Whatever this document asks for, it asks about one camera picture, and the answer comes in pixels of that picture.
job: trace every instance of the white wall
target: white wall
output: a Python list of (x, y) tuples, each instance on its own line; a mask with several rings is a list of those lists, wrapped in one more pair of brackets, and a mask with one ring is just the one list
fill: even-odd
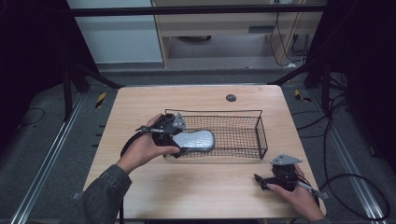
[[(149, 0), (67, 0), (71, 8), (151, 7)], [(76, 18), (96, 63), (162, 62), (153, 16)]]

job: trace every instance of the wire basket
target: wire basket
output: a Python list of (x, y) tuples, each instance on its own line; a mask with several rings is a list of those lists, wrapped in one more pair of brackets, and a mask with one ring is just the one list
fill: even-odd
[(207, 152), (188, 152), (181, 158), (205, 156), (262, 159), (268, 150), (262, 125), (261, 110), (187, 111), (166, 109), (165, 113), (181, 112), (188, 130), (209, 130), (214, 134), (214, 148)]

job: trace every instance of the table top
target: table top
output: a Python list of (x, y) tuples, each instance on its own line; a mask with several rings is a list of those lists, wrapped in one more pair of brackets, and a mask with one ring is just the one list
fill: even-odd
[[(228, 102), (233, 94), (236, 101)], [(165, 109), (262, 110), (268, 151), (262, 160), (237, 157), (158, 157), (134, 170), (124, 198), (124, 217), (135, 219), (297, 217), (291, 206), (262, 190), (254, 174), (271, 177), (279, 154), (303, 160), (300, 167), (317, 189), (282, 90), (270, 85), (155, 86), (119, 90), (85, 188), (120, 157), (135, 129)], [(325, 213), (323, 202), (321, 209)]]

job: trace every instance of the metal rail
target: metal rail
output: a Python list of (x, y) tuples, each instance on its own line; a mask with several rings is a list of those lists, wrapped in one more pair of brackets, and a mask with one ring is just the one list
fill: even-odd
[[(320, 106), (319, 103), (319, 97), (314, 91), (309, 91), (314, 103), (316, 104), (318, 111), (321, 116), (324, 116), (323, 110)], [(361, 171), (359, 168), (356, 166), (355, 162), (353, 161), (352, 157), (349, 155), (347, 151), (347, 147), (344, 145), (344, 142), (337, 132), (337, 129), (333, 127), (329, 131), (330, 138), (332, 139), (332, 142), (334, 144), (334, 148), (338, 154), (338, 158), (341, 160), (341, 163), (343, 164), (344, 168), (348, 173), (355, 174), (355, 175), (361, 175)], [(373, 193), (370, 190), (370, 187), (368, 184), (361, 179), (357, 178), (350, 178), (350, 181), (352, 183), (353, 188), (355, 189), (361, 204), (367, 214), (368, 217), (372, 218), (380, 218), (383, 217), (384, 214), (381, 210), (381, 208), (378, 205), (378, 202), (376, 201)], [(373, 224), (387, 224), (388, 222), (386, 220), (384, 221), (372, 221)]]
[(240, 6), (192, 6), (192, 7), (113, 7), (72, 8), (68, 10), (44, 10), (47, 15), (69, 17), (143, 16), (176, 14), (220, 14), (263, 12), (316, 12), (324, 11), (326, 4), (240, 5)]
[(81, 108), (81, 103), (84, 99), (84, 95), (85, 94), (83, 93), (78, 94), (77, 100), (75, 101), (75, 104), (73, 106), (75, 108), (73, 113), (71, 114), (70, 118), (67, 121), (65, 121), (64, 124), (62, 125), (61, 130), (58, 132), (58, 135), (56, 136), (55, 140), (52, 143), (51, 148), (49, 149), (46, 159), (44, 159), (40, 169), (37, 172), (37, 175), (35, 176), (35, 180), (33, 181), (29, 190), (25, 194), (17, 211), (11, 218), (10, 223), (22, 224), (25, 223), (27, 218), (29, 217), (30, 212), (32, 211), (35, 205), (35, 201), (37, 200), (38, 195), (43, 189), (47, 177), (50, 174), (50, 170), (52, 169), (52, 166), (55, 163), (56, 158), (58, 157), (58, 154), (61, 151), (62, 146), (64, 145), (64, 140), (66, 139), (66, 136), (69, 134), (69, 131), (77, 117), (78, 111)]

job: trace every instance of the gray sleeve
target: gray sleeve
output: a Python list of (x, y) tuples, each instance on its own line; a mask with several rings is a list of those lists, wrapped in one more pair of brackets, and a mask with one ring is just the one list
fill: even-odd
[(131, 184), (119, 166), (111, 165), (88, 186), (60, 223), (114, 223)]

